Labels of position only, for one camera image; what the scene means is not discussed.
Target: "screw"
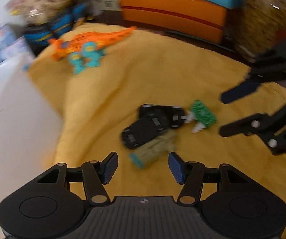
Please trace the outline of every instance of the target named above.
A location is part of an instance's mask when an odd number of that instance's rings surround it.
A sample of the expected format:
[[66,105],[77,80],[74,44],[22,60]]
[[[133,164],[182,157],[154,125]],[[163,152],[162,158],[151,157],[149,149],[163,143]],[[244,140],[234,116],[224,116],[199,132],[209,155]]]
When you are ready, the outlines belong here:
[[275,139],[270,139],[268,141],[268,145],[271,147],[271,148],[275,148],[277,146],[277,141]]
[[183,204],[193,204],[195,202],[195,198],[191,196],[183,196],[180,198],[180,202]]
[[107,197],[104,195],[95,195],[91,198],[92,202],[100,204],[100,203],[104,203],[105,201],[107,201]]
[[253,120],[253,121],[251,122],[251,126],[252,126],[252,127],[255,127],[255,128],[258,128],[258,127],[260,126],[260,122],[257,121],[257,120]]

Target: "toy pile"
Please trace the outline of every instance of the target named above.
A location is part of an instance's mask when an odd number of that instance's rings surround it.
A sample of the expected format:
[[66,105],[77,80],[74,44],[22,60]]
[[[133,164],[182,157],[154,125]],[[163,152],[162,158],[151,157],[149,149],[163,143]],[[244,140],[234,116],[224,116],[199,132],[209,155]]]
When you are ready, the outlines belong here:
[[48,40],[72,30],[78,19],[86,17],[91,0],[10,0],[11,15],[21,15],[27,23],[24,36],[30,44],[47,46]]
[[193,133],[216,123],[216,117],[199,100],[192,105],[188,115],[179,106],[143,104],[139,107],[139,119],[123,130],[121,138],[124,146],[135,149],[129,157],[142,169],[156,161],[163,152],[174,151],[174,129],[195,120],[197,124]]

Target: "red stripe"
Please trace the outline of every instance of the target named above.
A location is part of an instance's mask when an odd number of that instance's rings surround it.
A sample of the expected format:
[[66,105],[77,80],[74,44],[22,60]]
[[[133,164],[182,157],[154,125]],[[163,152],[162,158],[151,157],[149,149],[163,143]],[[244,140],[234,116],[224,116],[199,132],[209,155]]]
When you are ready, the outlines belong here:
[[208,22],[206,20],[202,20],[202,19],[199,19],[196,17],[192,17],[192,16],[180,14],[180,13],[169,12],[169,11],[165,11],[165,10],[158,10],[158,9],[144,8],[144,7],[135,7],[135,6],[122,6],[122,9],[134,9],[134,10],[141,10],[141,11],[148,11],[148,12],[158,12],[158,13],[173,15],[173,16],[184,18],[184,19],[192,20],[192,21],[202,23],[202,24],[205,24],[205,25],[208,25],[208,26],[211,26],[213,28],[220,29],[220,30],[223,29],[222,26],[215,24],[215,23],[212,23],[212,22]]

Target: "orange toy dinosaur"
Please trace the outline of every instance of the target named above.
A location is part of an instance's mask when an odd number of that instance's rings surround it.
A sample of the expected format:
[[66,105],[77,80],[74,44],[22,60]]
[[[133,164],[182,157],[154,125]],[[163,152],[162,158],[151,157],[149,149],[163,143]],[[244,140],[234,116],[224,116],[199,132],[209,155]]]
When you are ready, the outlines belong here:
[[74,73],[80,73],[85,67],[99,66],[100,58],[105,55],[103,49],[129,36],[134,29],[136,27],[111,33],[87,32],[76,35],[71,41],[53,38],[49,40],[55,48],[51,56],[56,61],[68,56],[75,67]]

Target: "green toy piece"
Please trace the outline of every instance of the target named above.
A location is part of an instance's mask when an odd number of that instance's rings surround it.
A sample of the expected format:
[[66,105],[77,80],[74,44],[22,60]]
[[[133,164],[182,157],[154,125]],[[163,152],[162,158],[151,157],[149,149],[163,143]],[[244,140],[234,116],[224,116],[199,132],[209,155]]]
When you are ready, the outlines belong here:
[[215,115],[200,100],[196,100],[190,109],[194,113],[196,120],[203,123],[206,127],[217,122]]
[[191,111],[188,112],[185,123],[190,123],[193,120],[197,121],[192,133],[201,131],[217,122],[215,115],[200,100],[196,100],[190,110]]

